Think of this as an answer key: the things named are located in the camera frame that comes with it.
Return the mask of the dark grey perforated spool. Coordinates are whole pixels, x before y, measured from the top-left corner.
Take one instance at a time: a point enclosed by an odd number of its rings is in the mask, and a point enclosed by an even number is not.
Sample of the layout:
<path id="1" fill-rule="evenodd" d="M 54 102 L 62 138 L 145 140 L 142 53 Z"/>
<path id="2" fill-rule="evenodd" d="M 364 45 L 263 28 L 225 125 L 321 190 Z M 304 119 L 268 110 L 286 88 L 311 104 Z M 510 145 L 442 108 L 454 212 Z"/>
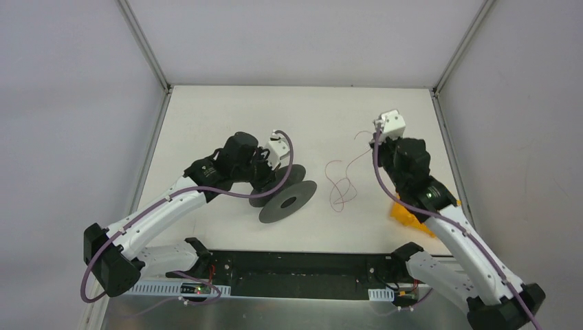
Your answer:
<path id="1" fill-rule="evenodd" d="M 250 199 L 254 208 L 260 208 L 258 219 L 261 223 L 275 223 L 299 211 L 315 195 L 317 183 L 305 180 L 306 168 L 300 164 L 291 166 L 291 173 L 285 183 L 273 194 Z"/>

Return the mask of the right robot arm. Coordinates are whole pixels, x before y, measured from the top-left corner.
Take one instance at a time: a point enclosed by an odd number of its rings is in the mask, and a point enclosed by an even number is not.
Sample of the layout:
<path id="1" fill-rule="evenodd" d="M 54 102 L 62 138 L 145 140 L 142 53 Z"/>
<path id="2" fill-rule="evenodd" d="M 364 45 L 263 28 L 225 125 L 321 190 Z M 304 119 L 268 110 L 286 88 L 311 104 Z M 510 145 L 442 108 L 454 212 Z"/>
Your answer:
<path id="1" fill-rule="evenodd" d="M 456 273 L 408 243 L 393 253 L 393 278 L 406 282 L 413 277 L 429 285 L 465 313 L 473 329 L 521 329 L 528 323 L 541 329 L 536 314 L 545 292 L 513 273 L 469 224 L 457 199 L 430 175 L 425 142 L 374 133 L 371 148 L 383 191 L 426 225 L 464 271 Z"/>

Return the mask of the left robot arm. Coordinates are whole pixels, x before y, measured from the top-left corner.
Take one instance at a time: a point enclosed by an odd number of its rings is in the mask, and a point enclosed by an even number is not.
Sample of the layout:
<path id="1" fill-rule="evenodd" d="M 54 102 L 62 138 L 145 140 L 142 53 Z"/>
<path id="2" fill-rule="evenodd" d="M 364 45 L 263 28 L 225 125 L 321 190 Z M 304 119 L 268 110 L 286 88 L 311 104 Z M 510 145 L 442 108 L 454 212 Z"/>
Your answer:
<path id="1" fill-rule="evenodd" d="M 184 215 L 209 204 L 219 195 L 242 199 L 270 197 L 291 171 L 278 178 L 281 161 L 294 160 L 288 134 L 275 130 L 261 147 L 249 133 L 231 135 L 211 155 L 195 160 L 175 183 L 147 206 L 103 228 L 94 223 L 83 233 L 86 270 L 80 285 L 84 302 L 127 292 L 141 277 L 185 270 L 193 278 L 205 276 L 207 256 L 197 251 L 196 239 L 147 252 L 147 245 Z"/>

